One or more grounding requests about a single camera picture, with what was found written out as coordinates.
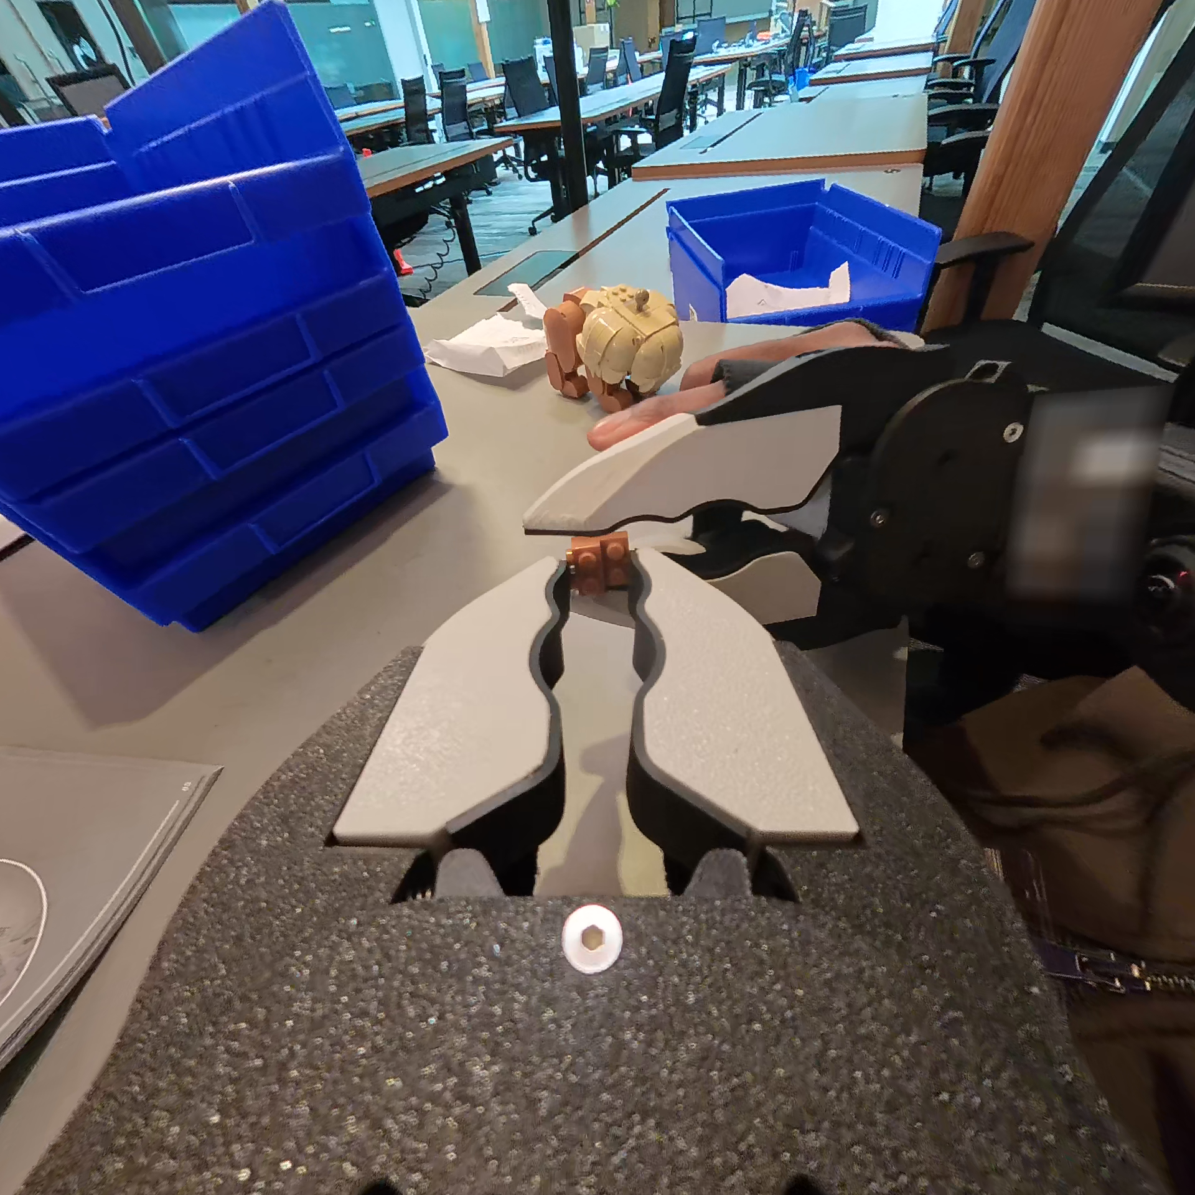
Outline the grey instruction booklet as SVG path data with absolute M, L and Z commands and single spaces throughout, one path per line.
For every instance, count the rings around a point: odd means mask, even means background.
M 2 1067 L 99 961 L 221 767 L 2 750 Z

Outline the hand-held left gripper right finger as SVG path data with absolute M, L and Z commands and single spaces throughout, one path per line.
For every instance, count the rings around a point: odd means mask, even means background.
M 635 552 L 626 794 L 659 847 L 851 843 L 860 827 L 777 643 L 735 599 Z

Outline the black office chair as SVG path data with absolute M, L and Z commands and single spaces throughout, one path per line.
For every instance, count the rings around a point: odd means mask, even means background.
M 1164 71 L 1040 261 L 1025 322 L 982 319 L 996 268 L 1028 252 L 1011 232 L 949 244 L 972 264 L 964 322 L 922 333 L 961 365 L 999 362 L 1049 392 L 1174 379 L 1170 421 L 1193 427 L 1194 36 Z

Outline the small blue storage bin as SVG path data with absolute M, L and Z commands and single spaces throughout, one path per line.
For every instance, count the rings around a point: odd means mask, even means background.
M 915 215 L 823 178 L 668 202 L 668 249 L 678 315 L 703 323 L 817 326 L 861 319 L 918 329 L 941 231 Z M 840 308 L 727 320 L 740 275 L 790 288 L 851 275 Z

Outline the tan brown brick toy figure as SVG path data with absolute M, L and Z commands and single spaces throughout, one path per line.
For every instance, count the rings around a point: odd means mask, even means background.
M 564 397 L 598 399 L 609 414 L 656 394 L 682 366 L 683 332 L 661 292 L 579 289 L 544 312 L 548 380 Z

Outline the person's brown jacket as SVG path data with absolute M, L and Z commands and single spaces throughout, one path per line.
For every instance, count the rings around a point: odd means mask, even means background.
M 1012 692 L 905 750 L 988 848 L 1113 1116 L 1194 1171 L 1194 720 L 1143 669 Z

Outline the long wooden table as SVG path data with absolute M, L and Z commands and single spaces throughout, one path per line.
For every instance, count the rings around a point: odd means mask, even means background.
M 727 113 L 638 161 L 632 178 L 673 182 L 919 167 L 928 113 L 925 94 L 834 98 L 831 93 Z

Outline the torn white paper bag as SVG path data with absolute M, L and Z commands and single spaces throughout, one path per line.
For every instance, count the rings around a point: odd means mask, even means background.
M 497 315 L 450 339 L 433 339 L 423 346 L 426 362 L 478 379 L 507 379 L 542 363 L 548 352 L 547 306 L 527 283 L 514 282 L 508 291 L 518 305 L 515 319 Z

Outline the grey desk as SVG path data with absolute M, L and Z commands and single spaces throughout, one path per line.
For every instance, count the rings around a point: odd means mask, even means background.
M 504 309 L 481 288 L 537 251 L 579 255 L 547 295 L 671 283 L 665 190 L 698 197 L 826 177 L 915 212 L 919 170 L 622 184 L 416 309 L 422 342 Z M 535 366 L 497 383 L 429 367 L 450 437 L 439 470 L 202 633 L 158 626 L 35 544 L 3 562 L 3 746 L 222 767 L 217 784 L 116 935 L 3 1113 L 3 1192 L 18 1192 L 107 1062 L 158 942 L 205 858 L 275 770 L 402 649 L 562 540 L 523 517 L 589 458 L 599 409 L 560 397 Z M 540 851 L 537 894 L 663 895 L 663 857 L 626 808 L 632 628 L 582 604 L 564 629 L 558 689 L 562 824 Z

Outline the small orange brick assembly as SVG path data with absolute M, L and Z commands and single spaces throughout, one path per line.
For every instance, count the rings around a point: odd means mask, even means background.
M 574 537 L 565 561 L 574 594 L 597 596 L 625 589 L 634 571 L 629 534 L 618 531 Z

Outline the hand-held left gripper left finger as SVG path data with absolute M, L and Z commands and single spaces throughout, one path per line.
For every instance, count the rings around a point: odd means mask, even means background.
M 567 568 L 544 558 L 424 643 L 333 825 L 352 847 L 528 854 L 564 814 Z

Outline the white paper sheet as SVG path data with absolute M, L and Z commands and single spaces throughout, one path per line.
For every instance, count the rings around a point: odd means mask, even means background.
M 790 288 L 767 282 L 750 273 L 737 276 L 726 292 L 727 320 L 783 315 L 816 309 L 840 308 L 850 303 L 853 283 L 850 265 L 838 265 L 823 286 Z

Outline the person's right hand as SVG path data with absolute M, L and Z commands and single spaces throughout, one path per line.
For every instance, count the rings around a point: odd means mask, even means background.
M 690 414 L 710 407 L 727 394 L 730 365 L 747 363 L 742 370 L 754 377 L 760 370 L 791 357 L 830 349 L 921 349 L 924 339 L 914 333 L 894 333 L 864 320 L 844 320 L 797 330 L 780 339 L 767 339 L 744 347 L 713 353 L 685 370 L 679 390 L 658 393 L 638 404 L 602 419 L 588 433 L 588 443 L 597 451 L 628 440 L 675 414 Z

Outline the wooden pillar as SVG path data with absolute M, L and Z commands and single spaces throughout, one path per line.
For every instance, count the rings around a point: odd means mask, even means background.
M 1066 252 L 1052 246 L 1059 222 L 1130 67 L 1170 6 L 1036 5 L 954 236 L 958 244 L 1012 234 L 1029 242 L 996 261 L 981 319 L 1015 319 L 1032 279 L 1029 319 L 1052 319 L 1052 271 Z

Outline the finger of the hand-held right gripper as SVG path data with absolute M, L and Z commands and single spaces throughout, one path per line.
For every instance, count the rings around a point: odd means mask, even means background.
M 821 581 L 796 551 L 777 551 L 749 561 L 708 582 L 764 626 L 817 616 Z
M 799 508 L 841 447 L 843 409 L 700 424 L 680 413 L 564 475 L 524 515 L 527 534 L 609 534 L 679 521 L 720 501 L 760 514 Z

